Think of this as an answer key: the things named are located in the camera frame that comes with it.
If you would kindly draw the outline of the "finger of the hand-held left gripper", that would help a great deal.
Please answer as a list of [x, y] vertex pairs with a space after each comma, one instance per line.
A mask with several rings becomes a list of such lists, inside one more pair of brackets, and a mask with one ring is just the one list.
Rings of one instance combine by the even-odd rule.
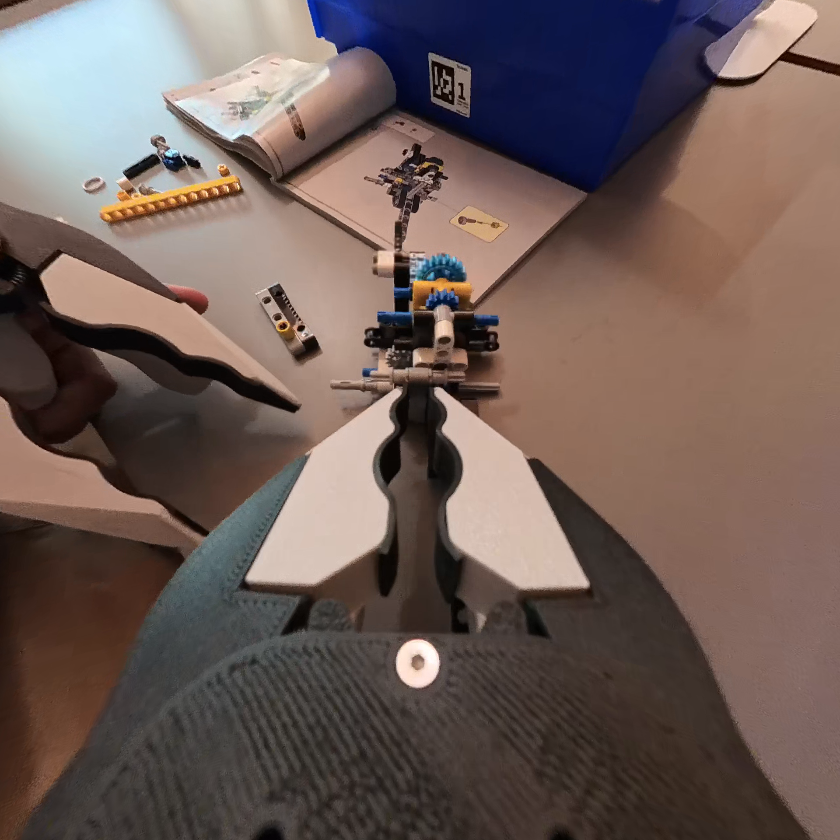
[[79, 343], [148, 354], [168, 371], [220, 382], [290, 413], [301, 406], [267, 368], [183, 302], [68, 255], [46, 268], [40, 281], [44, 311]]
[[114, 486], [89, 458], [43, 448], [1, 409], [1, 511], [86, 532], [160, 545], [189, 554], [201, 529], [159, 501]]

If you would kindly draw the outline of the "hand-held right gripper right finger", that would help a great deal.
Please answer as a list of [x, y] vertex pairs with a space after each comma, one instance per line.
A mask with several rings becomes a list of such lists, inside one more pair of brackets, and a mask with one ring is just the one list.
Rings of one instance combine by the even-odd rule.
[[455, 627], [479, 631], [499, 602], [590, 594], [525, 455], [441, 387], [428, 395], [428, 451], [443, 488], [434, 567]]

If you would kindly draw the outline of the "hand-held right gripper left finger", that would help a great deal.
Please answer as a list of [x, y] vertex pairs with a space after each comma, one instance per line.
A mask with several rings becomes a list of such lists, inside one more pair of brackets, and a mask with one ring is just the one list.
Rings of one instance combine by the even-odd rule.
[[306, 456], [244, 578], [253, 592], [332, 599], [363, 629], [397, 629], [396, 499], [407, 400], [402, 388]]

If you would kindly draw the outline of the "grey black lego rack assembly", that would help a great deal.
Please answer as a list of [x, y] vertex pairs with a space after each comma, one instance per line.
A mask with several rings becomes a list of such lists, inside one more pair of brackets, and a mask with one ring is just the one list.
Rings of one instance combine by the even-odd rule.
[[320, 351], [315, 332], [294, 308], [281, 284], [259, 290], [255, 297], [292, 357], [300, 359]]

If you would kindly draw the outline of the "multicolour lego gear model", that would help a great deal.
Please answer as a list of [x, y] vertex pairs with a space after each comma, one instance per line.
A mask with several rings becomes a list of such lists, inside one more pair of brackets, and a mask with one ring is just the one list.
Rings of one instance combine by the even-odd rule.
[[395, 222], [394, 244], [374, 254], [373, 273], [392, 280], [391, 310], [378, 311], [364, 344], [378, 353], [356, 380], [332, 380], [334, 391], [384, 397], [400, 390], [426, 397], [440, 387], [460, 400], [497, 396], [496, 382], [469, 382], [469, 362], [499, 348], [498, 316], [476, 309], [463, 262], [405, 247], [406, 222]]

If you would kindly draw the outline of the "black lego connector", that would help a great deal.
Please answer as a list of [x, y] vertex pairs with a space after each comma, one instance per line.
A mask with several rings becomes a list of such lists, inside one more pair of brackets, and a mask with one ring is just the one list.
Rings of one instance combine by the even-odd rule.
[[119, 189], [126, 193], [133, 193], [136, 191], [135, 183], [138, 179], [149, 172], [156, 165], [161, 162], [157, 153], [152, 153], [144, 156], [141, 160], [132, 163], [122, 171], [122, 177], [118, 179]]

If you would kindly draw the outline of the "yellow long lego beam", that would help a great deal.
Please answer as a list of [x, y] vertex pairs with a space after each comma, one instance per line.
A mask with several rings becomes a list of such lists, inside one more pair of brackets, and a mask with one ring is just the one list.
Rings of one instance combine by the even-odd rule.
[[183, 207], [209, 203], [243, 192], [235, 175], [185, 185], [164, 192], [131, 195], [100, 208], [99, 217], [106, 224], [120, 224], [137, 218], [169, 213]]

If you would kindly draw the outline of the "lego instruction booklet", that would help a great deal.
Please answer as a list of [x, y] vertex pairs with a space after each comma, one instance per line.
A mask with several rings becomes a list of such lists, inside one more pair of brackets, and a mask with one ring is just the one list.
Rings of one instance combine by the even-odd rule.
[[279, 54], [164, 92], [167, 108], [284, 193], [376, 249], [459, 258], [478, 299], [585, 199], [572, 186], [396, 108], [384, 60]]

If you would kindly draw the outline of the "person's left hand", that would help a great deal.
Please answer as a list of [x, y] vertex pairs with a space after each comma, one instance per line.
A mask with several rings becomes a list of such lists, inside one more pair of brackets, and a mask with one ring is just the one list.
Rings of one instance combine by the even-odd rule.
[[77, 436], [117, 391], [96, 353], [68, 338], [39, 304], [22, 303], [2, 280], [2, 398], [39, 445]]

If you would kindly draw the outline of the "blue plastic bin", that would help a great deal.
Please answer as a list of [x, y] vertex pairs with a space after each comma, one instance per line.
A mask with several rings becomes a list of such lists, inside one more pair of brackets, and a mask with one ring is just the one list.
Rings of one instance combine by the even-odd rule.
[[706, 49], [757, 1], [314, 1], [397, 105], [590, 192], [696, 100]]

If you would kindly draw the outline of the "white flat rounded panel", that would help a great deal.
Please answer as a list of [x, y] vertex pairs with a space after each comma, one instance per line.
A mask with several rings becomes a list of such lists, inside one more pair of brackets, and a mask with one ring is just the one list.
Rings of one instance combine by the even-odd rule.
[[754, 81], [811, 29], [817, 17], [817, 11], [807, 3], [762, 2], [706, 48], [705, 68], [719, 81]]

